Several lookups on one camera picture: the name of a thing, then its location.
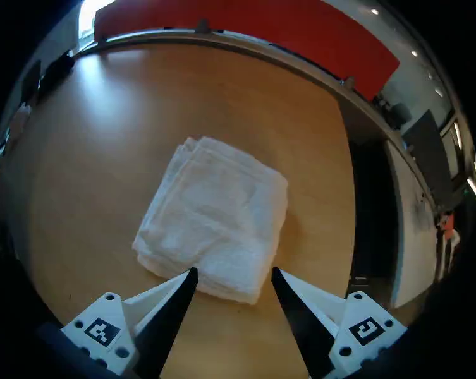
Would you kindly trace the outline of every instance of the red panel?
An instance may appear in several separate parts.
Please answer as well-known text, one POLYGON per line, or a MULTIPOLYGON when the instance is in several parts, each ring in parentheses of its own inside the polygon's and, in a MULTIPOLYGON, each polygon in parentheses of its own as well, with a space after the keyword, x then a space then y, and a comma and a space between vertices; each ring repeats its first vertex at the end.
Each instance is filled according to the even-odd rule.
POLYGON ((117 0, 97 12, 95 40, 159 27, 252 35, 285 47, 332 74, 355 77, 371 100, 399 61, 363 26, 321 0, 117 0))

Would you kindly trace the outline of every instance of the table surface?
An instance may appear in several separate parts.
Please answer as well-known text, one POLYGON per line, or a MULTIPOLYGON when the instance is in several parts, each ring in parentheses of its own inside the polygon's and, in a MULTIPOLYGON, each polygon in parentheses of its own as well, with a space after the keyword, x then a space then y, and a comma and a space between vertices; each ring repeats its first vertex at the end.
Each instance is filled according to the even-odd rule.
MULTIPOLYGON (((131 244, 188 136, 217 138, 285 176, 274 264, 345 295, 355 199, 336 100, 235 52, 136 45, 77 60, 1 162, 0 214, 63 324, 106 291, 128 298, 164 281, 137 263, 131 244)), ((269 279, 255 306, 196 292, 162 374, 189 376, 307 377, 269 279)))
POLYGON ((397 148, 386 141, 398 209, 398 259, 391 306, 405 305, 433 283, 436 271, 434 214, 422 187, 397 148))

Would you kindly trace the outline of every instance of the wooden table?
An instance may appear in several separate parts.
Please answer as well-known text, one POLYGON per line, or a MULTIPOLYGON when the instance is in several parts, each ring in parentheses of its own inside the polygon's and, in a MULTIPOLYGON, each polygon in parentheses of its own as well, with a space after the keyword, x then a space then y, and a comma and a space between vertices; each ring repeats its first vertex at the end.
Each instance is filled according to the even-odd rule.
MULTIPOLYGON (((344 296, 355 232, 338 103, 285 69, 195 45, 79 59, 1 163, 0 213, 39 294, 67 323, 106 291, 158 285, 131 248, 176 146, 211 136, 281 172, 288 213, 274 264, 344 296)), ((196 293, 163 378, 303 378, 268 280, 256 306, 196 293)))

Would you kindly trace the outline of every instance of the white towel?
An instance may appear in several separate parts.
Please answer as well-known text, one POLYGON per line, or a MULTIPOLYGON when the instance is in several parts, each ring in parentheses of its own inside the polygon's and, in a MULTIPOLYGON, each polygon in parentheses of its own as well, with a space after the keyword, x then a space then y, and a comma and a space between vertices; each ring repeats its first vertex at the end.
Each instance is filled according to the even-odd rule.
POLYGON ((179 146, 141 223, 138 261, 171 278, 190 267, 198 289, 255 304, 278 247, 287 180, 212 138, 179 146))

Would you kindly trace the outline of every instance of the white wall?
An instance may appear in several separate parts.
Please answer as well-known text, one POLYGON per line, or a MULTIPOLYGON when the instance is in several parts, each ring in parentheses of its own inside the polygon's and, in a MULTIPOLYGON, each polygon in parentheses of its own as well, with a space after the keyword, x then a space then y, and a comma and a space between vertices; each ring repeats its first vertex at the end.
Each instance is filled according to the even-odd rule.
POLYGON ((428 109, 438 126, 442 125, 452 108, 450 100, 434 68, 403 26, 373 0, 324 1, 365 27, 400 61, 382 92, 391 105, 402 102, 412 114, 412 120, 402 127, 401 133, 404 134, 428 109), (378 10, 379 14, 371 13, 371 9, 378 10), (416 51, 418 56, 415 57, 412 51, 416 51), (435 88, 440 89, 443 97, 435 92, 435 88))
POLYGON ((41 73, 43 73, 48 65, 64 54, 64 52, 77 47, 80 5, 81 4, 78 3, 57 25, 55 25, 55 27, 46 35, 44 40, 38 45, 29 61, 24 66, 3 109, 3 115, 1 116, 0 121, 0 143, 4 138, 9 121, 20 105, 22 81, 32 65, 38 60, 41 60, 41 73))

